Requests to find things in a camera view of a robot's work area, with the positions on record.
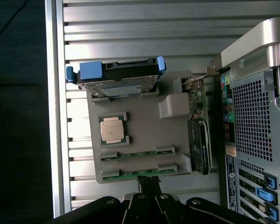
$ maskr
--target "perforated metal grille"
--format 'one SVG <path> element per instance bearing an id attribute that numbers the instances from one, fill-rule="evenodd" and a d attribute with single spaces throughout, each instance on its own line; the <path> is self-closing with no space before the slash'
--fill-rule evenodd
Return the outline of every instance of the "perforated metal grille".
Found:
<path id="1" fill-rule="evenodd" d="M 261 168 L 259 166 L 256 166 L 254 164 L 251 164 L 249 162 L 246 162 L 244 160 L 238 160 L 238 163 L 239 163 L 239 165 L 241 165 L 243 167 L 246 167 L 246 168 L 248 168 L 250 170 L 253 170 L 253 171 L 255 171 L 255 172 L 259 173 L 259 174 L 263 174 L 265 172 L 265 170 L 263 168 Z"/>
<path id="2" fill-rule="evenodd" d="M 233 88 L 232 94 L 237 150 L 273 161 L 268 92 L 258 80 Z"/>

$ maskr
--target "label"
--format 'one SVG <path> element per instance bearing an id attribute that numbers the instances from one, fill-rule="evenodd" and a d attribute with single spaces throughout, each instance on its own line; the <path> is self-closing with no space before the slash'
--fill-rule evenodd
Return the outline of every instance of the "label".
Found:
<path id="1" fill-rule="evenodd" d="M 225 155 L 228 208 L 238 211 L 235 157 Z"/>
<path id="2" fill-rule="evenodd" d="M 100 124 L 103 141 L 121 140 L 125 137 L 122 120 L 103 121 Z"/>
<path id="3" fill-rule="evenodd" d="M 225 153 L 227 155 L 237 157 L 237 148 L 235 148 L 234 146 L 225 146 Z"/>
<path id="4" fill-rule="evenodd" d="M 101 91 L 108 97 L 129 96 L 134 94 L 140 94 L 141 89 L 139 87 L 141 87 L 141 85 L 105 88 L 101 89 Z"/>
<path id="5" fill-rule="evenodd" d="M 226 76 L 226 77 L 225 77 L 225 85 L 229 85 L 229 82 L 230 82 L 230 81 L 229 81 L 229 76 Z"/>

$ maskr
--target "blue drive bracket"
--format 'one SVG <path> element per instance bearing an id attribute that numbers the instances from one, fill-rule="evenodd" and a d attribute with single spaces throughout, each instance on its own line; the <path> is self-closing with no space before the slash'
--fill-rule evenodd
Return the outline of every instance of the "blue drive bracket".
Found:
<path id="1" fill-rule="evenodd" d="M 265 200 L 268 203 L 271 203 L 273 205 L 278 205 L 277 194 L 269 189 L 256 188 L 255 194 L 257 197 Z"/>
<path id="2" fill-rule="evenodd" d="M 102 62 L 80 63 L 80 78 L 81 81 L 103 78 Z"/>

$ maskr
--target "sticker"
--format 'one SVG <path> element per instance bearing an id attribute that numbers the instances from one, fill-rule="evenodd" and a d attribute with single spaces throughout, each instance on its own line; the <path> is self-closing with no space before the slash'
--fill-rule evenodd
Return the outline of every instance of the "sticker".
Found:
<path id="1" fill-rule="evenodd" d="M 225 146 L 225 153 L 227 155 L 237 157 L 237 148 L 235 148 L 234 146 Z"/>
<path id="2" fill-rule="evenodd" d="M 225 85 L 229 85 L 229 76 L 225 77 Z"/>
<path id="3" fill-rule="evenodd" d="M 129 96 L 134 94 L 140 94 L 141 89 L 139 87 L 141 87 L 141 85 L 105 88 L 101 89 L 101 91 L 108 97 Z"/>
<path id="4" fill-rule="evenodd" d="M 225 155 L 228 208 L 238 211 L 235 158 Z"/>

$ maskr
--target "green circuit board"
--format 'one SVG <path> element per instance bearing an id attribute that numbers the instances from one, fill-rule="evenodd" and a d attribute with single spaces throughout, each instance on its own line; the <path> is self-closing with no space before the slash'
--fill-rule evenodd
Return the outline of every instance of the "green circuit board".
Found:
<path id="1" fill-rule="evenodd" d="M 104 181 L 115 181 L 115 180 L 122 180 L 122 179 L 131 179 L 136 178 L 137 176 L 156 176 L 162 174 L 169 174 L 175 172 L 174 169 L 166 169 L 166 170 L 158 170 L 158 169 L 148 169 L 148 170 L 139 170 L 139 171 L 132 171 L 132 172 L 120 172 L 118 176 L 110 176 L 104 177 Z"/>
<path id="2" fill-rule="evenodd" d="M 191 96 L 191 110 L 193 111 L 192 119 L 208 120 L 207 102 L 205 88 L 193 89 L 189 91 Z"/>
<path id="3" fill-rule="evenodd" d="M 171 150 L 168 151 L 148 151 L 148 152 L 140 152 L 140 153 L 129 153 L 129 154 L 118 154 L 114 157 L 102 158 L 101 161 L 114 161 L 114 160 L 124 160 L 124 159 L 133 159 L 143 156 L 157 156 L 157 155 L 165 155 L 165 154 L 173 154 Z"/>

